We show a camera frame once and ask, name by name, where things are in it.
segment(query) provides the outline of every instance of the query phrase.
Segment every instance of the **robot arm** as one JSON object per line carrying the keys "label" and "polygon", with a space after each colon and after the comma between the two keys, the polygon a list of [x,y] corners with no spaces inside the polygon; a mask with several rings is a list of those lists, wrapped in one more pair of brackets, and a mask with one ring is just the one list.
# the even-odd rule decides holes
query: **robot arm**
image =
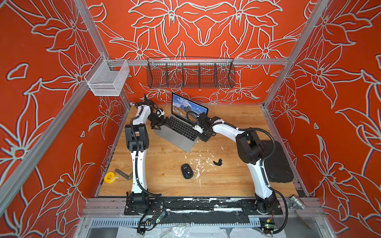
{"label": "robot arm", "polygon": [[124,128],[127,148],[133,162],[133,186],[130,196],[127,194],[127,197],[132,209],[144,213],[150,206],[149,196],[161,196],[149,192],[146,182],[145,158],[149,147],[146,122],[150,120],[151,128],[160,130],[160,126],[164,125],[168,118],[164,117],[163,109],[158,108],[146,97],[143,102],[136,103],[135,107],[138,109],[136,116]]}
{"label": "robot arm", "polygon": [[273,141],[271,135],[259,128],[239,129],[218,117],[210,119],[205,113],[198,115],[197,119],[199,124],[195,125],[194,128],[201,133],[199,138],[204,142],[215,133],[220,133],[237,143],[238,155],[247,164],[254,181],[257,210],[263,214],[271,211],[277,199],[267,178],[263,163],[263,147],[255,130],[268,134]]}

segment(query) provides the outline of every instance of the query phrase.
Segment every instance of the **black rubber pad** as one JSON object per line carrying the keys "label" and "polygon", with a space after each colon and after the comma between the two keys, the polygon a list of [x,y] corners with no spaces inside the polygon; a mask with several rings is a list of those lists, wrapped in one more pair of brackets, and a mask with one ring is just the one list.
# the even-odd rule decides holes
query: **black rubber pad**
{"label": "black rubber pad", "polygon": [[[264,156],[270,154],[272,150],[272,142],[261,142],[263,144]],[[265,160],[264,167],[270,182],[288,183],[294,179],[287,157],[283,152],[282,146],[277,141],[275,141],[275,152],[270,158]]]}

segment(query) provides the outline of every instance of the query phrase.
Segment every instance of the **laptop screen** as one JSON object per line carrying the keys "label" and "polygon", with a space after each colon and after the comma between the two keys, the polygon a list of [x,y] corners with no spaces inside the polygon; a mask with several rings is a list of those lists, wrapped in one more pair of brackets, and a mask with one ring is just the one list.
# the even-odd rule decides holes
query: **laptop screen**
{"label": "laptop screen", "polygon": [[[209,109],[207,107],[201,106],[200,104],[184,98],[176,93],[172,93],[172,114],[184,121],[187,121],[188,111],[193,111],[197,114],[205,112],[205,114],[208,115],[208,110]],[[188,114],[188,117],[193,122],[197,122],[197,118],[194,113]]]}

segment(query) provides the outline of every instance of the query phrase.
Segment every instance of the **wire basket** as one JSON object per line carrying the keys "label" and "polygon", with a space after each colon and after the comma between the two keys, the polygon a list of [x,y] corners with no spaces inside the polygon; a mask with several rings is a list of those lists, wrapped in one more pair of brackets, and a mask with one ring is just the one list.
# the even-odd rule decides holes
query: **wire basket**
{"label": "wire basket", "polygon": [[84,77],[95,96],[119,96],[130,72],[127,60],[119,71],[109,66],[108,61],[101,55]]}
{"label": "wire basket", "polygon": [[233,59],[201,57],[148,58],[150,88],[233,88]]}

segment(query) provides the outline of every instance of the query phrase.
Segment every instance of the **laptop keyboard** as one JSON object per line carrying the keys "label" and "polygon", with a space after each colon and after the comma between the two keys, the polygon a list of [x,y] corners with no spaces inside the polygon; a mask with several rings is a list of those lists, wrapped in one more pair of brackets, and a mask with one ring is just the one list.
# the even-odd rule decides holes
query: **laptop keyboard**
{"label": "laptop keyboard", "polygon": [[182,122],[176,117],[170,117],[166,124],[167,127],[171,128],[175,132],[187,137],[188,139],[195,141],[197,136],[200,134],[198,131],[193,129],[190,125]]}

